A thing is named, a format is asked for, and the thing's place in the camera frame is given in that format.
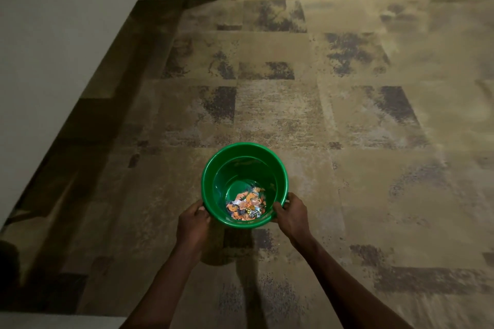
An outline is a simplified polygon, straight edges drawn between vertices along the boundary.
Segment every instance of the candy wrapper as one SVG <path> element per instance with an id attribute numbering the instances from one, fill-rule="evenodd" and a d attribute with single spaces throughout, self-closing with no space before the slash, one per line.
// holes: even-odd
<path id="1" fill-rule="evenodd" d="M 266 212 L 263 191 L 260 187 L 253 187 L 238 194 L 235 200 L 226 203 L 226 210 L 236 220 L 249 221 L 261 217 Z"/>

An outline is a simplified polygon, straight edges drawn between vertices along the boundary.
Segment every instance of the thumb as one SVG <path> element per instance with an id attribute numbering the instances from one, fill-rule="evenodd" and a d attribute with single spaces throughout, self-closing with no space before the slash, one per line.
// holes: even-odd
<path id="1" fill-rule="evenodd" d="M 285 210 L 281 206 L 280 202 L 274 202 L 273 203 L 273 209 L 275 210 L 276 215 L 278 217 L 281 217 L 281 216 L 283 216 L 285 214 Z"/>

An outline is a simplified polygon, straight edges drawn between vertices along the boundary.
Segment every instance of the person's right hand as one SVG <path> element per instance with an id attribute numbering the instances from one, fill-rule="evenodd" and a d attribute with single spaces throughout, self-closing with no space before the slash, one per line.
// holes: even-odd
<path id="1" fill-rule="evenodd" d="M 312 236 L 309 230 L 307 207 L 293 193 L 288 193 L 288 200 L 289 203 L 285 203 L 284 207 L 279 202 L 273 204 L 277 216 L 273 221 L 278 223 L 281 231 L 294 245 Z"/>

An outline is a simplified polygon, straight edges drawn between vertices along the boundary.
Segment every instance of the patterned carpet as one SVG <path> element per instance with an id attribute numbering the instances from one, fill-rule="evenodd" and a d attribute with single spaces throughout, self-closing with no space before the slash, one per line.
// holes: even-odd
<path id="1" fill-rule="evenodd" d="M 4 309 L 126 316 L 220 147 L 417 328 L 494 325 L 494 0 L 138 2 L 3 228 Z M 340 327 L 275 224 L 213 224 L 173 327 Z"/>

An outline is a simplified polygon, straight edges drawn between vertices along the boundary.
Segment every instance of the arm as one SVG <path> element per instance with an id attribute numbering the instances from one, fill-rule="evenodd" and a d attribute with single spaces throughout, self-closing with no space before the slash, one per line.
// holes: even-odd
<path id="1" fill-rule="evenodd" d="M 307 208 L 293 193 L 289 203 L 273 205 L 281 231 L 300 252 L 328 296 L 338 319 L 348 328 L 410 329 L 393 310 L 355 280 L 317 242 L 309 230 Z"/>
<path id="2" fill-rule="evenodd" d="M 201 258 L 210 220 L 202 201 L 194 203 L 180 215 L 177 242 L 170 257 L 121 326 L 122 329 L 162 329 L 170 326 L 190 272 Z"/>

